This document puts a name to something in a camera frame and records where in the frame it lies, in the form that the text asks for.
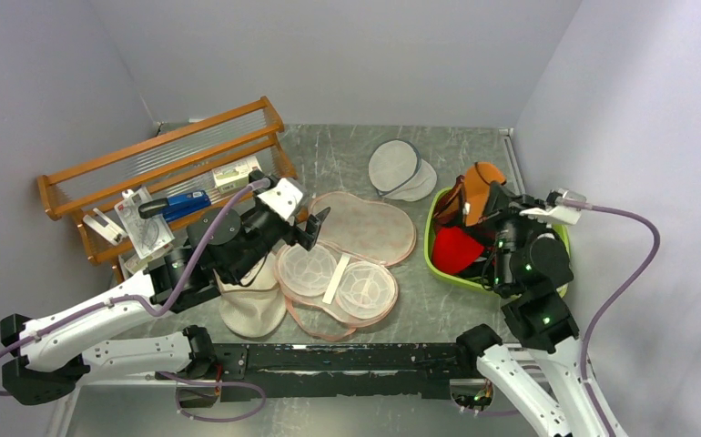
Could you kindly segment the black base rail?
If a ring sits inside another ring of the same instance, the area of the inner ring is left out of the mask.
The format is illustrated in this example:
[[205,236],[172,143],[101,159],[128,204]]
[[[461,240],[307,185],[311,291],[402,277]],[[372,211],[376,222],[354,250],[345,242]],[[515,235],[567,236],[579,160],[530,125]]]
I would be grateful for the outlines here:
[[216,343],[178,376],[223,381],[221,400],[419,395],[449,400],[452,385],[481,374],[455,343]]

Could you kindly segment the red black garment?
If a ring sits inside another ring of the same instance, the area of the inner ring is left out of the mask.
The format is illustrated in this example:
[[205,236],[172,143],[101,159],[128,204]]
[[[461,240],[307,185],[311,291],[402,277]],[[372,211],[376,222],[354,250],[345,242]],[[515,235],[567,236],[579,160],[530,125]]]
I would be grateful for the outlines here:
[[458,227],[441,228],[432,243],[431,262],[440,272],[457,276],[483,257],[486,245]]

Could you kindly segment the orange bra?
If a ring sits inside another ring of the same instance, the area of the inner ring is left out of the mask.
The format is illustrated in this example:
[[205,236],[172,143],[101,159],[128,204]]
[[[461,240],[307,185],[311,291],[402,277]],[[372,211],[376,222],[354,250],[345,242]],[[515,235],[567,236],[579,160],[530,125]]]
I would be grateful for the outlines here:
[[493,182],[506,183],[503,172],[490,162],[475,162],[463,175],[463,218],[466,227],[479,223],[483,216],[490,186]]

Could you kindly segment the blue black stapler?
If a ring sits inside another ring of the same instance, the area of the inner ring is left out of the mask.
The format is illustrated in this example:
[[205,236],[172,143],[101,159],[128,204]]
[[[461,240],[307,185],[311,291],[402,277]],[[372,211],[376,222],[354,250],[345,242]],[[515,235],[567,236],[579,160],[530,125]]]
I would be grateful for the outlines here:
[[181,219],[211,205],[211,200],[204,190],[197,190],[150,200],[137,207],[142,219],[162,217],[167,223]]

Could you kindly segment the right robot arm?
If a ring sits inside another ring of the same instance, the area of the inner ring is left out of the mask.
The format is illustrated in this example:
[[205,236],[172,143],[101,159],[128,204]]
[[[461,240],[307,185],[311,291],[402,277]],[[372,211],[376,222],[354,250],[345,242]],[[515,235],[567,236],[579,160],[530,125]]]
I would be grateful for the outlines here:
[[625,431],[596,384],[585,346],[560,287],[574,274],[565,243],[541,199],[491,183],[481,224],[493,231],[493,291],[512,335],[548,381],[546,391],[487,325],[458,337],[455,362],[500,390],[539,436],[622,436]]

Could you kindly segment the orange wooden shelf rack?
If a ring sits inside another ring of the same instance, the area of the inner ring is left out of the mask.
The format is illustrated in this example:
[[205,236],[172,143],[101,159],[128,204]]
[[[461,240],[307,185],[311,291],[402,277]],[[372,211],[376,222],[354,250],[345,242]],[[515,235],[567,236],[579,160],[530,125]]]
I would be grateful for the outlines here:
[[263,170],[296,178],[297,169],[279,142],[285,125],[267,97],[242,107],[177,127],[135,145],[36,179],[43,209],[52,220],[70,218],[86,259],[108,265],[116,281],[125,278],[122,259],[133,253],[129,239],[110,243],[85,225],[96,210],[109,213],[123,191],[146,188],[153,196],[204,189],[211,205],[228,202],[215,187],[215,168],[254,156]]

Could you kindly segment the small white box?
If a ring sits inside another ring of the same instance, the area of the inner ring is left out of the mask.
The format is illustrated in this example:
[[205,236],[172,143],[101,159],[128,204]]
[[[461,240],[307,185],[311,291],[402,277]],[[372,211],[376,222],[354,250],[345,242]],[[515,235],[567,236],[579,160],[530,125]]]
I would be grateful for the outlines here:
[[150,255],[142,259],[138,254],[132,255],[128,259],[118,258],[120,261],[120,267],[123,270],[124,278],[129,279],[133,275],[139,273],[140,271],[147,269],[150,262],[155,260],[155,257]]

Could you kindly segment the cream bra laundry bag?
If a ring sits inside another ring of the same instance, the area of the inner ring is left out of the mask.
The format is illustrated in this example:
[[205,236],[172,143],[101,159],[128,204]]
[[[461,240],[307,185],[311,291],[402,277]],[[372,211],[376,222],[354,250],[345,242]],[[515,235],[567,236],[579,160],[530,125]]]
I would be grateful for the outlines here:
[[275,276],[275,259],[267,256],[243,278],[228,284],[216,276],[221,301],[219,314],[235,334],[247,339],[270,335],[286,316],[286,300]]

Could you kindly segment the white round mesh laundry bag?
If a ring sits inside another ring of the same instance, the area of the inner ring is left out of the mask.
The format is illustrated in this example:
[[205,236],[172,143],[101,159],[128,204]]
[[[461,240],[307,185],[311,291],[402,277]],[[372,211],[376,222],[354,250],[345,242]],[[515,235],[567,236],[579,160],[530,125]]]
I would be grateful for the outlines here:
[[385,141],[373,150],[368,175],[379,196],[407,202],[429,196],[438,179],[417,147],[400,138]]

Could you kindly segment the clear ruler set packet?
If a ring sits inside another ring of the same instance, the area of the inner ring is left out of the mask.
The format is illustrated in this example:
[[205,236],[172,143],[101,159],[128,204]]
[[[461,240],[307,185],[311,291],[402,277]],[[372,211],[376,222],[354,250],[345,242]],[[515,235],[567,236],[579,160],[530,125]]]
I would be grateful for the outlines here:
[[114,211],[141,259],[151,256],[174,240],[172,231],[161,216],[141,218],[138,208],[153,200],[145,187],[136,191],[127,189],[121,196],[122,200],[115,205]]

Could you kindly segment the floral mesh bra laundry bag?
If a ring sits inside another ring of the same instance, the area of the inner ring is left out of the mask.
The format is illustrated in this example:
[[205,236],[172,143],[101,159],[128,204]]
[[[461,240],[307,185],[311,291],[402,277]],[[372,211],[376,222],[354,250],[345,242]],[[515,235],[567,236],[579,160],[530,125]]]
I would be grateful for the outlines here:
[[[275,274],[297,325],[313,338],[340,341],[382,321],[394,308],[399,285],[390,268],[411,255],[416,228],[403,210],[347,192],[313,199],[308,212],[327,215],[318,241],[310,250],[298,244],[279,249]],[[299,306],[322,311],[346,330],[310,329],[300,319]]]

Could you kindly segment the white staples box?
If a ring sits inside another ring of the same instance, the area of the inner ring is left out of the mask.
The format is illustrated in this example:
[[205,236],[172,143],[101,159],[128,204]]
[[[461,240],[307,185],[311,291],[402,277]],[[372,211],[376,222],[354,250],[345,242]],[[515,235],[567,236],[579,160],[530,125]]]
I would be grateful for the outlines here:
[[249,174],[260,170],[261,165],[256,156],[248,156],[235,162],[214,168],[211,171],[215,187],[219,194],[227,196],[249,183]]

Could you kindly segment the green plastic basket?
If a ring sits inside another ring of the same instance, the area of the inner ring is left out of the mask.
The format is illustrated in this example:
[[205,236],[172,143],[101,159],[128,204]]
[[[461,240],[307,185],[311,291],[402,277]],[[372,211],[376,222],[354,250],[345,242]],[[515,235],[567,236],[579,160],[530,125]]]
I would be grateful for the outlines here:
[[542,200],[495,182],[476,199],[473,224],[467,188],[445,189],[432,201],[425,258],[435,272],[503,299],[558,293],[574,279],[569,243],[534,215]]

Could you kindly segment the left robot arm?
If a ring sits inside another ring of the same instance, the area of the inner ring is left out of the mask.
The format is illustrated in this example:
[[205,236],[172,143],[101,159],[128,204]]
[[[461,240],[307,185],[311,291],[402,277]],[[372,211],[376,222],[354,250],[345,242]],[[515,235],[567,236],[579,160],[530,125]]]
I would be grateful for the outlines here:
[[60,399],[81,382],[154,371],[202,379],[218,365],[205,328],[188,326],[155,339],[122,340],[151,319],[178,314],[216,298],[220,283],[240,284],[278,243],[312,249],[329,211],[296,221],[300,204],[258,196],[244,213],[231,206],[188,227],[183,247],[101,295],[41,319],[2,319],[0,395],[24,405]]

